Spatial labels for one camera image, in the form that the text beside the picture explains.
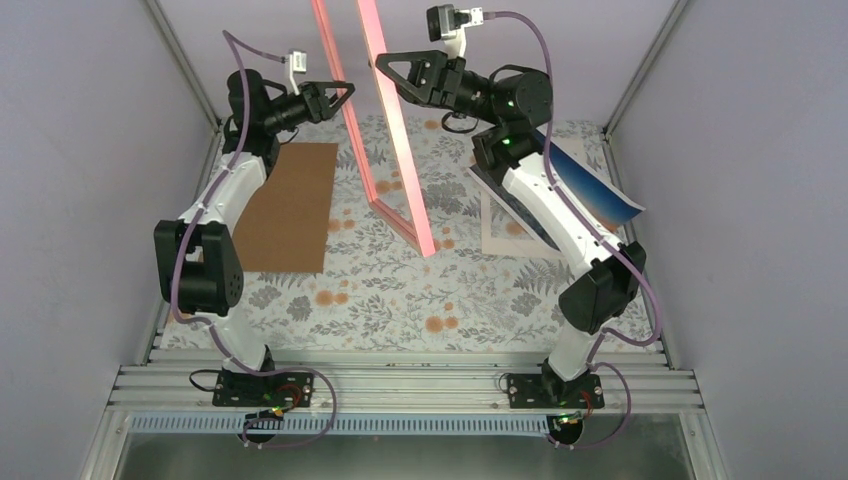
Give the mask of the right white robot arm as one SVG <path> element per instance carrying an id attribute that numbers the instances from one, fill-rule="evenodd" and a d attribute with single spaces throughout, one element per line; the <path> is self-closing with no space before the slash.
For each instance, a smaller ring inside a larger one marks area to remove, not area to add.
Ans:
<path id="1" fill-rule="evenodd" d="M 555 170 L 538 130 L 552 118 L 549 75 L 507 64 L 483 77 L 438 50 L 383 53 L 376 67 L 411 104 L 489 123 L 472 138 L 478 170 L 530 214 L 575 276 L 559 296 L 564 324 L 537 390 L 555 407 L 593 392 L 599 381 L 590 362 L 605 325 L 635 299 L 646 253 L 606 229 Z"/>

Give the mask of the sunset photo print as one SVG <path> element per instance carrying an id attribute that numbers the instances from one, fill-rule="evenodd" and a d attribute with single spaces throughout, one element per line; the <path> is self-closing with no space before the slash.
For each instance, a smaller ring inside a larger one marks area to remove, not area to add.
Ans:
<path id="1" fill-rule="evenodd" d="M 631 221 L 645 208 L 631 200 L 610 181 L 602 178 L 587 163 L 589 156 L 585 153 L 583 142 L 576 138 L 553 141 L 551 144 L 551 160 L 554 172 L 568 177 L 568 187 L 587 207 L 601 226 L 613 231 Z M 483 215 L 483 250 L 489 254 L 508 256 L 529 256 L 538 258 L 557 258 L 559 249 L 547 232 L 533 220 L 514 197 L 495 185 L 478 165 L 468 169 L 469 175 L 475 180 L 481 190 L 481 213 Z M 504 225 L 505 230 L 519 228 L 519 233 L 511 232 L 512 242 L 516 248 L 511 250 L 502 244 L 504 238 L 492 235 L 496 222 L 491 214 L 491 207 L 498 204 L 510 217 Z"/>

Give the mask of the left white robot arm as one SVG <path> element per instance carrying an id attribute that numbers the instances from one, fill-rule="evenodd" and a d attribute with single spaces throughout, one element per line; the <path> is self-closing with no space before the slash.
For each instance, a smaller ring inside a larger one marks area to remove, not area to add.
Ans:
<path id="1" fill-rule="evenodd" d="M 239 392 L 263 405 L 276 396 L 279 380 L 269 347 L 240 312 L 244 270 L 233 231 L 274 170 L 279 134 L 332 119 L 355 87 L 331 80 L 287 88 L 253 69 L 233 72 L 226 85 L 232 114 L 224 124 L 220 163 L 187 210 L 158 222 L 154 246 L 161 293 L 174 320 L 204 329 L 224 369 L 242 374 Z"/>

